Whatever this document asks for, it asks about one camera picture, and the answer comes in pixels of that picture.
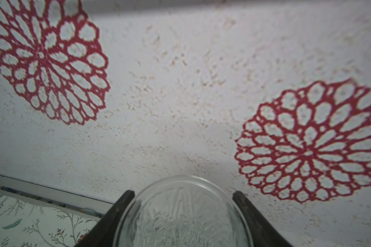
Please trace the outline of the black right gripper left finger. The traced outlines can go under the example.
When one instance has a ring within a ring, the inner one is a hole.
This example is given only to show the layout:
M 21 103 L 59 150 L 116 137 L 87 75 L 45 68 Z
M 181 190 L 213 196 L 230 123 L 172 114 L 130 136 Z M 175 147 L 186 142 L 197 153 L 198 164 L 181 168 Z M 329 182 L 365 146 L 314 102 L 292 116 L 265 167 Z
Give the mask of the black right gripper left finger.
M 134 197 L 134 191 L 125 191 L 97 225 L 75 247 L 112 247 L 116 228 Z

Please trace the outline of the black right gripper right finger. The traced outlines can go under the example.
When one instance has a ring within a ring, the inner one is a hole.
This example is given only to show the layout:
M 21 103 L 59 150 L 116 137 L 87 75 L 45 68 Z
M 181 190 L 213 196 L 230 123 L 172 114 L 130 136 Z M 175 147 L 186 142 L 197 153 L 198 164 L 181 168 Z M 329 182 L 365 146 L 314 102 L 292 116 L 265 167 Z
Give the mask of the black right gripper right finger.
M 247 231 L 252 241 L 251 247 L 292 247 L 243 192 L 236 191 L 233 193 L 232 199 L 245 219 Z

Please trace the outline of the clear glass vase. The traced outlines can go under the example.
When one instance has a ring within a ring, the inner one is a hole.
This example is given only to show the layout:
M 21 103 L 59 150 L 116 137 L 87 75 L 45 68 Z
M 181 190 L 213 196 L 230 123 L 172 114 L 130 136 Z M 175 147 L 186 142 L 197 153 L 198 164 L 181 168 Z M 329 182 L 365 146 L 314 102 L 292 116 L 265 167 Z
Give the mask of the clear glass vase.
M 246 220 L 212 182 L 172 176 L 140 191 L 121 216 L 115 247 L 252 247 Z

